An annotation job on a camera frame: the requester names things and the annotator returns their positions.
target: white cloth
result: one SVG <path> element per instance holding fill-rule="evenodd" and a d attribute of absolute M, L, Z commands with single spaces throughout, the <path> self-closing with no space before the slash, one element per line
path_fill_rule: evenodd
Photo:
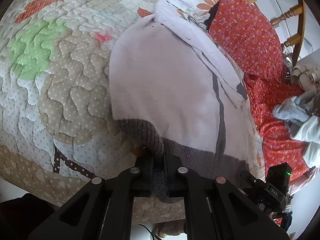
<path fill-rule="evenodd" d="M 155 12 L 131 26 L 126 31 L 130 36 L 125 32 L 112 51 L 109 73 L 113 117 L 146 120 L 163 138 L 215 152 L 220 107 L 212 88 L 212 73 L 231 99 L 228 104 L 233 103 L 242 112 L 244 99 L 236 92 L 240 80 L 210 38 L 179 17 L 165 0 L 157 3 Z M 228 118 L 232 122 L 237 117 Z"/>
<path fill-rule="evenodd" d="M 319 117 L 313 115 L 302 124 L 294 140 L 310 142 L 304 152 L 303 159 L 308 167 L 320 166 L 320 121 Z"/>
<path fill-rule="evenodd" d="M 155 5 L 155 22 L 160 22 L 189 44 L 201 61 L 217 76 L 226 94 L 235 107 L 240 107 L 242 95 L 237 92 L 240 83 L 233 66 L 221 53 L 211 38 L 198 26 L 186 21 L 166 0 L 159 0 Z"/>

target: orange floral fabric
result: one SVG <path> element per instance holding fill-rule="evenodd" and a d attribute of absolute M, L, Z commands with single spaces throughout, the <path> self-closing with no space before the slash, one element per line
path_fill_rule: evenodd
<path fill-rule="evenodd" d="M 219 0 L 204 0 L 205 3 L 199 3 L 197 7 L 201 10 L 205 10 L 202 15 L 207 14 L 210 9 L 219 2 Z"/>
<path fill-rule="evenodd" d="M 138 14 L 141 18 L 143 18 L 143 17 L 146 17 L 146 16 L 148 16 L 148 15 L 151 15 L 152 12 L 149 12 L 149 11 L 147 11 L 147 10 L 142 9 L 142 8 L 139 7 L 138 10 L 137 10 L 137 14 Z"/>
<path fill-rule="evenodd" d="M 15 23 L 20 23 L 23 20 L 29 18 L 30 16 L 34 15 L 44 7 L 57 2 L 57 1 L 63 1 L 63 0 L 33 0 L 32 2 L 28 3 L 25 6 L 25 12 L 18 15 L 18 17 L 15 20 Z"/>
<path fill-rule="evenodd" d="M 273 117 L 272 110 L 303 91 L 282 83 L 282 51 L 272 25 L 245 0 L 220 0 L 209 34 L 245 72 L 251 114 L 262 137 L 266 174 L 271 166 L 287 162 L 292 168 L 291 180 L 300 177 L 308 170 L 302 158 L 306 143 L 291 140 L 284 122 Z"/>
<path fill-rule="evenodd" d="M 282 83 L 281 45 L 268 19 L 246 0 L 220 0 L 209 29 L 247 74 Z"/>

